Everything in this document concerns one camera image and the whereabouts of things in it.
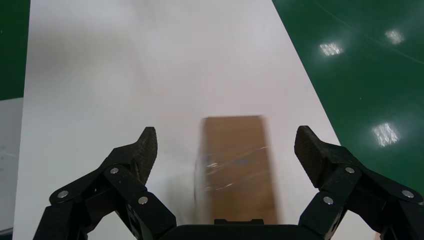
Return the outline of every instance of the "clear packing tape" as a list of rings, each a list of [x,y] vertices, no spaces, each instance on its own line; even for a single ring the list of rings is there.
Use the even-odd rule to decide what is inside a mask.
[[[195,167],[194,196],[199,224],[214,219],[277,222],[269,148],[255,146],[203,153]]]

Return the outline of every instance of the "silver bolt head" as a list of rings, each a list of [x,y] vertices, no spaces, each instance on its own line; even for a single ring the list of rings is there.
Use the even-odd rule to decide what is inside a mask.
[[[412,192],[408,191],[408,190],[403,190],[402,194],[405,195],[405,197],[408,197],[410,199],[415,197],[414,194]]]
[[[111,173],[111,174],[116,174],[118,171],[119,171],[119,169],[118,169],[118,168],[116,168],[116,167],[114,167],[114,168],[112,168],[112,169],[110,170],[110,173]]]
[[[355,172],[355,170],[351,167],[346,167],[344,170],[346,170],[346,172],[353,174]]]
[[[68,191],[63,190],[61,192],[59,192],[59,194],[57,195],[58,198],[63,199],[64,197],[66,197],[68,195]]]
[[[146,196],[142,196],[138,199],[138,203],[143,205],[143,204],[147,203],[148,200],[149,199]]]
[[[328,205],[332,205],[334,203],[333,199],[331,197],[329,197],[329,196],[325,196],[323,198],[323,200],[324,200],[324,203],[326,203]]]

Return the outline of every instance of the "brown cardboard box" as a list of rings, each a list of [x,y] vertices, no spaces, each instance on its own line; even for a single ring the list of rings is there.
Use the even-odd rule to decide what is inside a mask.
[[[208,117],[203,123],[201,168],[214,219],[277,224],[268,147],[260,116]]]

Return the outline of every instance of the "white table surface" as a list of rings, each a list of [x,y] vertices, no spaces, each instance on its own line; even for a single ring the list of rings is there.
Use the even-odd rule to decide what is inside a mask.
[[[264,115],[279,216],[297,224],[316,189],[297,127],[336,135],[270,0],[31,2],[13,239],[32,239],[50,194],[110,151],[157,130],[147,182],[193,223],[193,170],[207,116]],[[333,239],[372,239],[348,214]],[[90,239],[134,239],[114,214]]]

